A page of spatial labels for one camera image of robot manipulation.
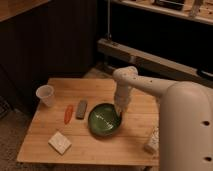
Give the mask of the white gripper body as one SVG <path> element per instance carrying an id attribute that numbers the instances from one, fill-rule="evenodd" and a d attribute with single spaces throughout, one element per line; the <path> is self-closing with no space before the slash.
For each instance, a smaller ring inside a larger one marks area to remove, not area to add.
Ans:
<path id="1" fill-rule="evenodd" d="M 130 102 L 132 88 L 129 86 L 118 85 L 114 94 L 114 104 L 120 108 L 125 108 Z"/>

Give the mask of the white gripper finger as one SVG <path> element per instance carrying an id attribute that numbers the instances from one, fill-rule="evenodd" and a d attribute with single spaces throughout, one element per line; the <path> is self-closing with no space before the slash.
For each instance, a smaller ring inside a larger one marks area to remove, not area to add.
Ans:
<path id="1" fill-rule="evenodd" d="M 123 109 L 120 106 L 116 106 L 116 113 L 118 117 L 121 117 L 123 114 Z"/>
<path id="2" fill-rule="evenodd" d="M 127 112 L 128 107 L 129 107 L 129 105 L 128 105 L 128 104 L 123 106 L 123 113 L 126 113 L 126 112 Z"/>

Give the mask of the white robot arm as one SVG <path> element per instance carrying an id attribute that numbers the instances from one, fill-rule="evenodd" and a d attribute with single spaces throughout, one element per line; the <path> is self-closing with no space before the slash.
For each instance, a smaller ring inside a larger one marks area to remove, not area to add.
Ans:
<path id="1" fill-rule="evenodd" d="M 213 171 L 213 89 L 192 81 L 140 76 L 135 67 L 113 72 L 114 104 L 123 113 L 133 88 L 160 99 L 159 171 Z"/>

